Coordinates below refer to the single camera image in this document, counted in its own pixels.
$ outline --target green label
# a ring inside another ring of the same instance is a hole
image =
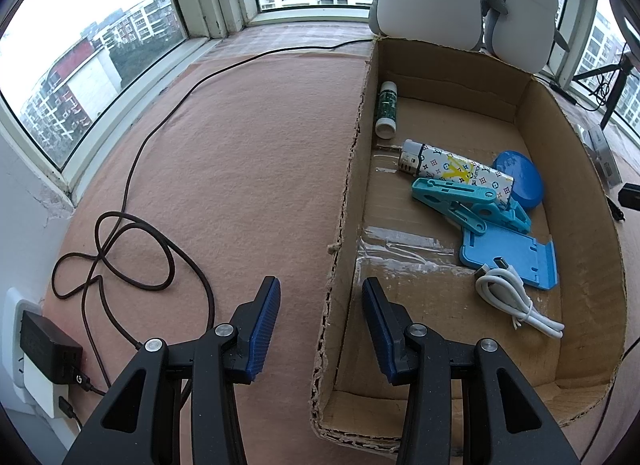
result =
[[[398,96],[391,90],[385,90],[380,93],[378,100],[378,120],[380,118],[390,118],[396,121],[396,106],[398,105]]]

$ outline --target power adapter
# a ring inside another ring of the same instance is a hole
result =
[[[76,369],[82,363],[82,346],[49,319],[24,311],[20,348],[53,384],[77,383]]]

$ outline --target metal screw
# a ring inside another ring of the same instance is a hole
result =
[[[493,353],[498,349],[498,342],[493,339],[482,339],[480,341],[480,347],[489,353]]]
[[[216,326],[216,335],[218,337],[228,337],[234,332],[234,327],[231,324],[219,324]]]
[[[160,339],[149,339],[145,344],[145,350],[147,351],[158,351],[161,347],[162,340]]]
[[[409,334],[414,337],[424,337],[427,334],[427,326],[424,324],[411,324]]]

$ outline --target sky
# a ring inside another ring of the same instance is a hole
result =
[[[14,111],[93,21],[141,0],[24,0],[0,38],[0,90]]]

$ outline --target coiled black cable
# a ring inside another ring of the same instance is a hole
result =
[[[94,271],[98,263],[103,263],[105,267],[107,267],[111,271],[111,273],[113,273],[118,278],[122,279],[125,283],[128,283],[131,286],[134,286],[144,291],[158,292],[158,291],[165,290],[166,288],[171,286],[171,283],[174,281],[175,261],[174,261],[174,256],[172,254],[172,251],[173,251],[176,254],[178,254],[191,267],[191,270],[194,271],[194,273],[198,276],[200,282],[202,283],[205,294],[207,295],[207,309],[208,309],[207,327],[206,327],[207,330],[213,327],[213,324],[215,322],[215,316],[216,316],[216,307],[215,307],[215,299],[213,296],[213,291],[211,289],[211,285],[209,281],[207,280],[207,277],[204,275],[204,272],[200,269],[200,267],[180,247],[178,247],[178,245],[176,245],[173,241],[171,241],[171,239],[167,238],[162,232],[156,229],[153,225],[149,224],[145,220],[140,219],[139,217],[126,213],[127,200],[129,198],[129,188],[131,185],[131,180],[133,178],[133,174],[135,172],[136,166],[138,165],[138,161],[140,160],[140,156],[142,155],[142,151],[144,150],[147,142],[151,139],[151,137],[153,137],[153,135],[155,135],[156,132],[158,132],[158,130],[160,130],[160,128],[162,128],[164,124],[166,124],[166,122],[169,121],[169,119],[171,119],[175,111],[177,111],[177,109],[180,108],[180,106],[185,102],[185,100],[189,98],[189,96],[191,96],[191,94],[198,87],[200,87],[200,85],[202,85],[207,80],[217,75],[220,75],[221,73],[224,73],[225,71],[229,71],[230,69],[236,68],[238,66],[242,66],[243,64],[250,63],[261,57],[264,57],[266,55],[271,55],[274,53],[282,53],[287,51],[295,51],[295,50],[303,50],[303,49],[334,50],[336,48],[341,48],[349,44],[359,44],[362,42],[372,42],[372,39],[350,40],[347,42],[342,42],[335,46],[295,46],[295,47],[289,47],[289,48],[278,48],[278,49],[266,51],[264,53],[260,53],[258,55],[254,55],[245,60],[231,64],[230,66],[227,66],[226,68],[222,68],[218,71],[215,71],[207,75],[206,77],[203,77],[198,82],[196,82],[189,89],[189,91],[186,92],[183,98],[181,98],[180,101],[171,109],[171,111],[169,111],[167,116],[164,117],[162,121],[159,122],[159,124],[156,125],[156,127],[153,128],[153,130],[151,130],[151,132],[148,135],[146,135],[145,139],[140,144],[140,148],[138,149],[138,152],[136,154],[136,157],[133,160],[133,163],[131,164],[129,175],[127,175],[127,181],[124,186],[124,193],[122,196],[122,206],[120,207],[120,210],[105,212],[104,214],[100,215],[100,217],[98,217],[97,221],[95,222],[94,237],[95,237],[95,247],[96,247],[97,254],[85,254],[83,252],[68,252],[68,254],[64,254],[62,255],[62,257],[59,258],[59,260],[54,265],[53,272],[51,274],[51,289],[53,291],[53,294],[58,299],[62,299],[62,300],[69,299],[70,297],[73,297],[78,293],[82,293],[82,301],[80,304],[82,323],[84,323],[84,329],[86,331],[87,338],[89,339],[91,348],[94,351],[96,361],[98,362],[98,366],[100,367],[100,372],[102,373],[102,377],[104,379],[104,382],[107,384],[107,387],[111,387],[111,381],[109,379],[106,368],[104,366],[104,362],[102,361],[102,358],[100,356],[100,352],[98,351],[98,348],[95,344],[94,336],[91,333],[91,328],[89,327],[89,323],[86,317],[86,296],[89,291],[89,287],[91,285],[94,285],[96,283],[98,284],[98,291],[100,293],[100,301],[102,302],[102,307],[108,319],[110,320],[111,324],[114,326],[114,328],[116,328],[116,330],[123,337],[125,337],[125,339],[127,339],[133,345],[133,347],[135,347],[135,349],[139,350],[142,347],[142,343],[136,340],[136,338],[132,336],[118,322],[118,320],[114,317],[113,313],[111,312],[111,308],[109,307],[109,304],[107,302],[107,297],[104,292],[104,279],[100,274],[94,275]],[[105,239],[105,241],[101,243],[100,242],[100,224],[107,218],[117,218],[117,220],[115,225],[111,229],[111,232]],[[127,220],[130,223],[126,223],[124,226],[121,226],[123,220]],[[153,237],[158,243],[158,245],[160,245],[160,247],[162,248],[162,251],[164,252],[164,256],[167,260],[167,265],[168,265],[168,275],[163,283],[159,285],[148,285],[145,283],[140,283],[140,281],[136,281],[135,279],[132,279],[131,277],[123,274],[121,271],[119,271],[109,262],[107,255],[109,254],[109,251],[113,248],[114,243],[118,240],[118,238],[121,235],[123,235],[124,232],[127,232],[128,230],[132,230],[132,229],[145,231],[147,234]],[[58,272],[58,268],[60,267],[60,264],[62,264],[64,261],[73,257],[79,257],[81,259],[87,259],[88,261],[91,261],[92,262],[91,268],[89,269],[86,279],[84,283],[82,283],[82,285],[76,286],[73,290],[69,292],[59,293],[58,290],[56,289],[56,274]],[[96,389],[96,388],[94,389],[92,389],[94,393],[97,393],[99,395],[104,394],[104,392],[100,391],[99,389]],[[186,400],[189,397],[190,392],[191,392],[191,381],[188,381],[182,390],[181,405],[185,404]]]

